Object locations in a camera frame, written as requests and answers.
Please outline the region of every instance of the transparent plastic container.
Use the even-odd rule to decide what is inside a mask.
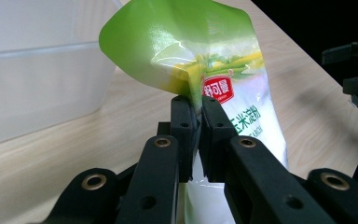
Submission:
[[[98,36],[112,0],[0,0],[0,142],[87,115],[116,66]]]

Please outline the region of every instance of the plastic packaging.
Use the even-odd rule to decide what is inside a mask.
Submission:
[[[146,85],[220,102],[238,134],[261,140],[287,166],[286,143],[263,55],[246,12],[210,0],[131,0],[102,29],[103,52]],[[186,223],[234,223],[224,184],[208,183],[200,157],[186,184]]]
[[[0,0],[0,142],[96,110],[115,71],[98,35],[118,1]]]

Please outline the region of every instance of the black mechanical part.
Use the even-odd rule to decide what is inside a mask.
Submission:
[[[209,182],[225,182],[227,145],[238,135],[220,103],[212,97],[202,98],[200,158]]]
[[[179,182],[192,180],[193,162],[200,139],[200,124],[196,112],[185,96],[176,96],[171,100],[171,126],[169,135],[179,144]]]
[[[306,189],[337,223],[358,223],[358,182],[339,171],[310,172]]]
[[[116,175],[89,169],[77,175],[41,224],[90,224],[114,220],[119,205]]]
[[[335,223],[259,140],[229,142],[225,195],[236,223]]]
[[[322,52],[322,65],[339,63],[358,56],[358,41]]]
[[[150,138],[115,223],[175,223],[179,145],[169,135]]]

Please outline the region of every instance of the wooden table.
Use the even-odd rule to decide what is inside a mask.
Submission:
[[[358,108],[350,97],[250,0],[221,2],[252,18],[290,172],[306,178],[312,169],[329,167],[352,175]],[[40,222],[79,173],[94,167],[120,173],[135,164],[158,122],[170,120],[173,97],[118,69],[96,112],[1,143],[0,223]]]

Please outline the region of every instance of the plastic bag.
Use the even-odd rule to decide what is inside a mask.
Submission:
[[[104,26],[101,50],[125,73],[187,96],[217,99],[238,134],[261,140],[287,166],[286,143],[264,59],[246,12],[210,0],[131,0]],[[203,177],[199,155],[186,184],[186,223],[234,223],[223,184]]]

